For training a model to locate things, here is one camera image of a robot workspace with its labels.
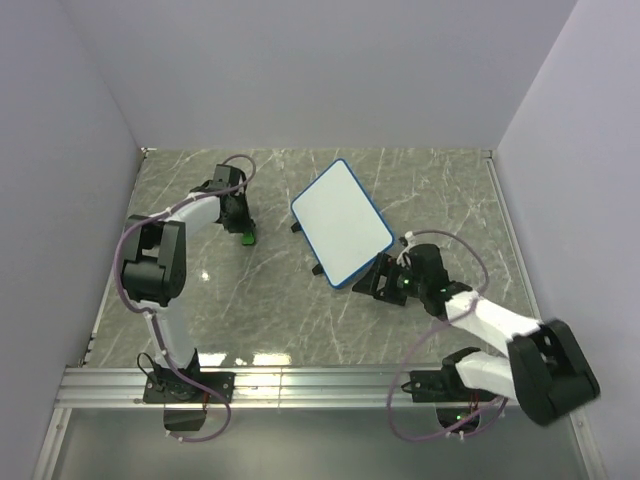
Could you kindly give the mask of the green whiteboard eraser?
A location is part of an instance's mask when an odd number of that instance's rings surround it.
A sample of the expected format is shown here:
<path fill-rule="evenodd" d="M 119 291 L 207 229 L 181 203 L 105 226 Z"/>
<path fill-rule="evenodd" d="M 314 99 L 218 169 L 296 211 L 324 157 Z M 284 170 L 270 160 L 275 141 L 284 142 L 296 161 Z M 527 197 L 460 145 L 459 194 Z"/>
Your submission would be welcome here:
<path fill-rule="evenodd" d="M 243 232 L 241 243 L 243 246 L 253 246 L 256 244 L 256 229 L 254 227 Z"/>

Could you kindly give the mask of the blue-framed small whiteboard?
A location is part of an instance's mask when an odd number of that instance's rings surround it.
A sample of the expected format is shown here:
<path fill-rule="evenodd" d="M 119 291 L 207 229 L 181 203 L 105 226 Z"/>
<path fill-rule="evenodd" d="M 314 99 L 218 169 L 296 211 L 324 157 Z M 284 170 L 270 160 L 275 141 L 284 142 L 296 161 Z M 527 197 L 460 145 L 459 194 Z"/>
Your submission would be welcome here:
<path fill-rule="evenodd" d="M 334 289 L 351 282 L 395 242 L 381 210 L 343 158 L 305 187 L 290 209 Z"/>

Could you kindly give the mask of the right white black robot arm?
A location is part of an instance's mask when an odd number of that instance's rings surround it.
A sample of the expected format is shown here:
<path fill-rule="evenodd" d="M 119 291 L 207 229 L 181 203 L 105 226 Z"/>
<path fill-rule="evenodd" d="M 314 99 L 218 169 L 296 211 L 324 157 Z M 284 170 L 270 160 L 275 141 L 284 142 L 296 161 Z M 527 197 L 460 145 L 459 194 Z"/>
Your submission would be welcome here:
<path fill-rule="evenodd" d="M 449 277 L 439 248 L 419 244 L 394 258 L 384 252 L 353 291 L 403 306 L 419 300 L 442 324 L 464 330 L 495 349 L 465 347 L 438 371 L 410 372 L 402 390 L 416 403 L 515 400 L 535 424 L 547 426 L 596 400 L 600 385 L 569 325 L 541 322 L 497 305 Z"/>

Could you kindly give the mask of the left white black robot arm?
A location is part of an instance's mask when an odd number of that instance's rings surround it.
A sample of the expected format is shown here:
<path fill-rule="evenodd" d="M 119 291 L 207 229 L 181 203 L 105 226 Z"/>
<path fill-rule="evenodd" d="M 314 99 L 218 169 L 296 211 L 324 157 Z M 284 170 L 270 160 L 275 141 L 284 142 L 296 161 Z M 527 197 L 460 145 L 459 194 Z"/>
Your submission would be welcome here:
<path fill-rule="evenodd" d="M 242 245 L 254 245 L 256 224 L 246 193 L 256 173 L 252 157 L 230 156 L 177 204 L 153 215 L 130 216 L 117 244 L 113 276 L 118 295 L 129 311 L 145 318 L 154 343 L 150 381 L 166 385 L 180 402 L 196 399 L 203 381 L 178 302 L 187 280 L 187 240 L 218 224 L 238 235 Z"/>

